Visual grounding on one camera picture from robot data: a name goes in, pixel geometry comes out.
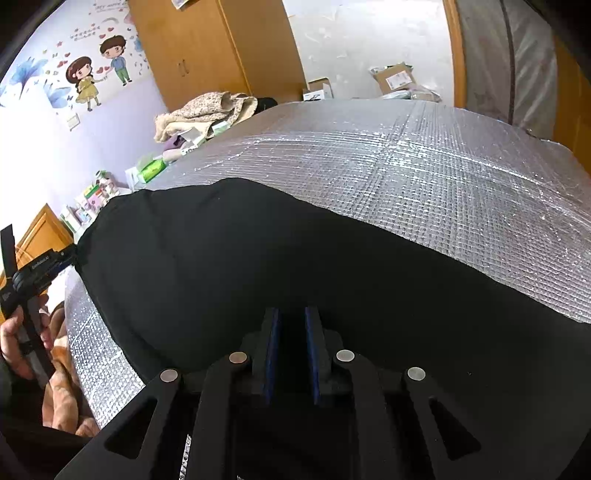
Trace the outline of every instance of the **blue flower decal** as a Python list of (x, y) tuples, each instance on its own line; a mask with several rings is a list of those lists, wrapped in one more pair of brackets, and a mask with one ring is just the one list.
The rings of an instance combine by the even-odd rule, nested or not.
[(70, 93), (70, 87), (53, 88), (53, 84), (48, 84), (46, 80), (43, 84), (43, 90), (45, 90), (47, 99), (53, 108), (64, 108), (68, 105), (67, 95)]
[(39, 60), (35, 62), (34, 58), (29, 57), (27, 61), (22, 62), (18, 67), (17, 71), (14, 72), (10, 79), (10, 85), (21, 84), (21, 94), (18, 96), (22, 97), (22, 91), (25, 89), (25, 85), (31, 77), (38, 77), (43, 73), (43, 67), (47, 63), (47, 60)]

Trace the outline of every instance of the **cartoon boy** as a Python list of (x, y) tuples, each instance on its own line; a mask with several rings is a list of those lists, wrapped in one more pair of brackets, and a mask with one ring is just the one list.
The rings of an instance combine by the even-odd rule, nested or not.
[(127, 85), (127, 82), (132, 80), (129, 78), (125, 59), (122, 57), (125, 51), (126, 41), (121, 35), (115, 35), (114, 37), (107, 38), (100, 46), (100, 52), (106, 59), (111, 60), (111, 67), (119, 77), (119, 80), (123, 82), (123, 86)]

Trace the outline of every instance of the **blue shirt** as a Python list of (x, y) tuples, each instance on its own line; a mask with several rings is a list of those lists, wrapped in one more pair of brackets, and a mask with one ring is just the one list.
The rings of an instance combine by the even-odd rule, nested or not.
[(121, 56), (111, 60), (111, 66), (115, 70), (121, 70), (125, 68), (125, 59)]

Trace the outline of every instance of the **green pants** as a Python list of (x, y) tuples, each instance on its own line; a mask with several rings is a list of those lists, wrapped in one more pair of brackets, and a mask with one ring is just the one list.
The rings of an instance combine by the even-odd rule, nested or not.
[(127, 73), (126, 68), (115, 70), (115, 73), (124, 84), (129, 80), (129, 73)]

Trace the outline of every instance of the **white floor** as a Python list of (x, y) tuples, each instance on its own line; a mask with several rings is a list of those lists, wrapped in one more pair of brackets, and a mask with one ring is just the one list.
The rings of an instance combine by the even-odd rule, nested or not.
[(368, 69), (406, 62), (418, 83), (453, 105), (452, 49), (443, 0), (283, 0), (306, 74), (335, 98), (381, 95)]

